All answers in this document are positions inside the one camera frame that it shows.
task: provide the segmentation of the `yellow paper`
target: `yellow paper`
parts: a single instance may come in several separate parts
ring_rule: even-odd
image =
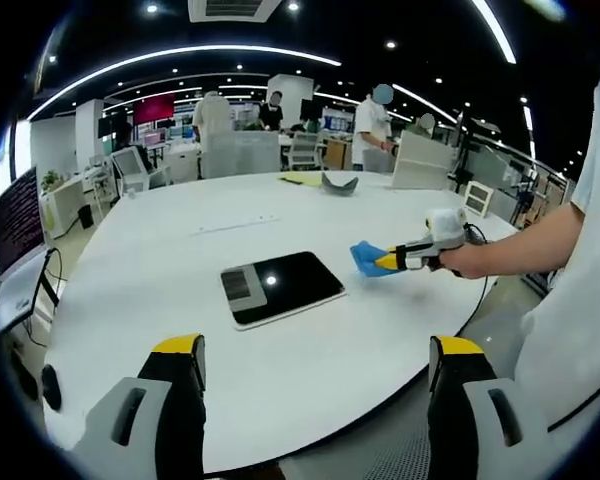
[[[320,173],[288,172],[280,175],[279,178],[280,180],[299,183],[308,187],[319,187],[322,185],[322,176]]]

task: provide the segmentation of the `blue cloth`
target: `blue cloth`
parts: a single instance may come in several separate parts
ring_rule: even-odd
[[[369,242],[360,242],[358,245],[351,247],[351,255],[358,266],[358,270],[367,277],[384,277],[399,273],[399,270],[389,270],[376,266],[376,260],[389,255],[389,252],[374,247]]]
[[[381,83],[373,89],[373,101],[380,105],[389,105],[393,102],[393,88],[386,83]]]

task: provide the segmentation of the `tablet screen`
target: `tablet screen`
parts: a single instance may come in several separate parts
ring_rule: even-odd
[[[250,325],[328,300],[344,286],[311,252],[225,270],[222,285],[233,318]]]

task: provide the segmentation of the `computer mouse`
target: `computer mouse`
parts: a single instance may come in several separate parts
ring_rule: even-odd
[[[56,370],[51,365],[45,365],[42,369],[42,396],[49,406],[56,412],[62,406],[62,395],[58,385]]]

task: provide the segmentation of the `black ceiling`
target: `black ceiling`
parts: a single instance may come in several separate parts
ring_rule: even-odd
[[[520,97],[533,112],[537,158],[576,178],[586,151],[592,116],[592,90],[597,78],[588,65],[586,48],[565,24],[540,17],[522,1],[488,0],[517,57],[507,63],[471,0],[299,0],[292,13],[286,0],[265,24],[189,22],[186,0],[161,0],[156,14],[148,2],[85,2],[72,12],[62,35],[55,38],[58,57],[42,79],[42,92],[26,115],[85,74],[129,57],[188,45],[250,44],[287,48],[343,63],[333,67],[302,58],[259,52],[198,52],[153,59],[123,67],[88,82],[59,99],[38,118],[72,109],[72,103],[104,98],[132,85],[210,72],[234,72],[234,83],[266,85],[266,79],[238,76],[244,72],[302,74],[316,79],[321,91],[363,99],[378,82],[402,85],[443,110],[453,113],[464,102],[475,117],[500,127],[504,143],[529,152]],[[398,47],[389,51],[387,40]],[[443,83],[435,83],[436,78]],[[186,86],[206,86],[222,77],[190,79]],[[180,87],[179,81],[144,88],[150,94]],[[135,89],[115,98],[131,99]],[[403,115],[426,109],[402,94],[391,108]]]

